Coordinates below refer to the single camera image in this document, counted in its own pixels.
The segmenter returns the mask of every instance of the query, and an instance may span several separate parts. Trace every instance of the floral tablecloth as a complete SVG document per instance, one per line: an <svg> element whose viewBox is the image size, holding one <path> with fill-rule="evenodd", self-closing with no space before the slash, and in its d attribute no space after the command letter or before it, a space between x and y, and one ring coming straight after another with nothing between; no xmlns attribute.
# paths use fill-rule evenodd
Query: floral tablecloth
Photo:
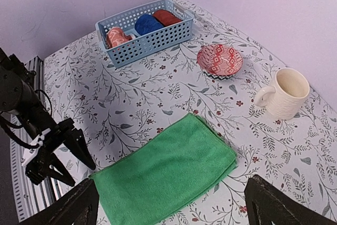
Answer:
<svg viewBox="0 0 337 225"><path fill-rule="evenodd" d="M336 220L337 114L313 90L289 121L254 106L256 92L284 64L206 10L176 1L196 16L190 41L121 69L101 51L96 32L48 57L45 87L55 120L74 119L101 170L187 112L204 117L237 152L237 168L161 224L248 224L243 190L256 173L295 201ZM210 43L241 51L244 65L235 78L214 81L201 72L196 54ZM92 173L66 147L56 154L77 183ZM65 193L69 187L62 189ZM109 224L101 207L97 224Z"/></svg>

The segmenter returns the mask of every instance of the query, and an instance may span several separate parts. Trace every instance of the green towel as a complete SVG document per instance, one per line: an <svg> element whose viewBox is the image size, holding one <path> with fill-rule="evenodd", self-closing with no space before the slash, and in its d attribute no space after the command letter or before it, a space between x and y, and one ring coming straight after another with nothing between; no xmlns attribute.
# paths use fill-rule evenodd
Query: green towel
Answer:
<svg viewBox="0 0 337 225"><path fill-rule="evenodd" d="M151 225L204 194L235 165L235 152L188 114L90 178L112 225Z"/></svg>

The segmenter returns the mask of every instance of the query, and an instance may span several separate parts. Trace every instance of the blue rolled cloth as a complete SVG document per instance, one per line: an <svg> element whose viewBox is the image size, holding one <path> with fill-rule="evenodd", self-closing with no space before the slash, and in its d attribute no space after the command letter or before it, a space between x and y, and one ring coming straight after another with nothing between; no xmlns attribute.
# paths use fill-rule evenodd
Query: blue rolled cloth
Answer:
<svg viewBox="0 0 337 225"><path fill-rule="evenodd" d="M149 14L143 14L138 18L135 29L140 35L148 34L162 29L164 26L157 19Z"/></svg>

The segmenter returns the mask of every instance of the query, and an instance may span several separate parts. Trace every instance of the mug rim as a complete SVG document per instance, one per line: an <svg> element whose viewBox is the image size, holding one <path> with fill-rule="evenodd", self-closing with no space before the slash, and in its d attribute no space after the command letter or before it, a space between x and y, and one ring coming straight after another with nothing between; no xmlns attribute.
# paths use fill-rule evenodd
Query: mug rim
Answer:
<svg viewBox="0 0 337 225"><path fill-rule="evenodd" d="M288 92L286 92L285 90L282 89L282 87L280 86L280 84L279 84L279 82L278 82L278 80L277 80L277 74L278 74L279 71L281 71L281 70L291 70L291 71L297 72L297 74L299 74L302 78L304 78L304 80L305 80L305 82L306 82L307 89L308 89L308 92L306 93L305 96L302 96L302 97L295 97L295 96L289 94ZM276 71L276 73L275 73L275 81L276 81L276 84L277 84L278 88L280 88L280 90L281 90L282 92L284 92L286 95L288 95L289 97L291 97L291 98L293 98L293 99L299 99L299 100L302 100L302 99L305 99L306 97L308 97L309 94L310 94L310 84L309 84L309 82L307 81L307 79L305 78L305 76L304 76L301 72L299 72L299 71L297 71L297 70L295 70L295 69L293 69L293 68L286 67L286 68L281 68L281 69L279 69L278 71Z"/></svg>

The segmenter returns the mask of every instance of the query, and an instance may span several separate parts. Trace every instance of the bowl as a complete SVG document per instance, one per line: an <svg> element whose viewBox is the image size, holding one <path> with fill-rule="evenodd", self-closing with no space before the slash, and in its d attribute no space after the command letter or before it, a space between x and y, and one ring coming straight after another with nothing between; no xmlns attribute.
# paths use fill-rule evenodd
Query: bowl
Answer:
<svg viewBox="0 0 337 225"><path fill-rule="evenodd" d="M196 57L201 70L216 80L227 80L234 76L242 67L240 53L223 44L202 46Z"/></svg>

